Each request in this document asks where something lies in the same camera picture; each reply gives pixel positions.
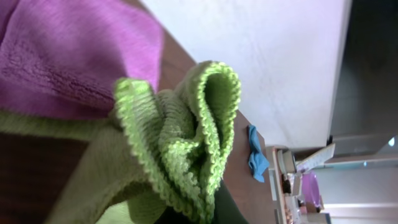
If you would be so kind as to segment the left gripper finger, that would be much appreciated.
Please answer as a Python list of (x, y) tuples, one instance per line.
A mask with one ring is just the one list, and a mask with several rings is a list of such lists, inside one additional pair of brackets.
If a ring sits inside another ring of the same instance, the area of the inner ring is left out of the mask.
[(235, 204), (223, 180), (215, 193), (215, 224), (248, 224)]

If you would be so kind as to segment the light green microfiber cloth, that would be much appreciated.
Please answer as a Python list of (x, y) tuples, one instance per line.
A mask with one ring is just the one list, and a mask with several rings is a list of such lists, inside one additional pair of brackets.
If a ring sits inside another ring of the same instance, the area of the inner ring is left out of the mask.
[(222, 62), (194, 66), (173, 90), (119, 79), (100, 126), (48, 223), (154, 223), (166, 208), (210, 223), (234, 141), (241, 84)]

